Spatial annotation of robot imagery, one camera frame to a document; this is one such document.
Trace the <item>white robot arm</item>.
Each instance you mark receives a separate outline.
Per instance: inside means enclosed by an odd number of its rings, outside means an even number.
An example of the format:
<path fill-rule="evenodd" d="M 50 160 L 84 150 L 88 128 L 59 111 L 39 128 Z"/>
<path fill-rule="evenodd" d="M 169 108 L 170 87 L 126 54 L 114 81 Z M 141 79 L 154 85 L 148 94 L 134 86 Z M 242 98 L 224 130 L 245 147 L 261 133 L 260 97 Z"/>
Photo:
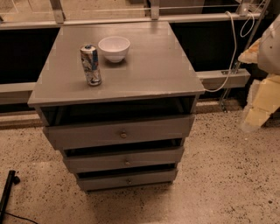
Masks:
<path fill-rule="evenodd" d="M 268 74 L 262 81 L 254 80 L 248 92 L 241 129 L 251 132 L 260 129 L 280 109 L 280 15 L 238 60 L 257 64 Z"/>

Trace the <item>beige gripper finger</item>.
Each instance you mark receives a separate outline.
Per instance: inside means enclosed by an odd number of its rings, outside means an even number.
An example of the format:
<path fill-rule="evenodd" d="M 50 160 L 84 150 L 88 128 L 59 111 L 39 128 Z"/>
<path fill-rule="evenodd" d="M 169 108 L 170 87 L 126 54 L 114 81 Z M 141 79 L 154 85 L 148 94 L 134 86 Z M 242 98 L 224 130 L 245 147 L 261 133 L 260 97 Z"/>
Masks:
<path fill-rule="evenodd" d="M 247 50 L 240 54 L 238 60 L 245 64 L 257 64 L 260 39 L 256 40 Z"/>
<path fill-rule="evenodd" d="M 269 74 L 263 80 L 254 80 L 242 112 L 241 129 L 244 132 L 260 129 L 279 108 L 280 76 Z"/>

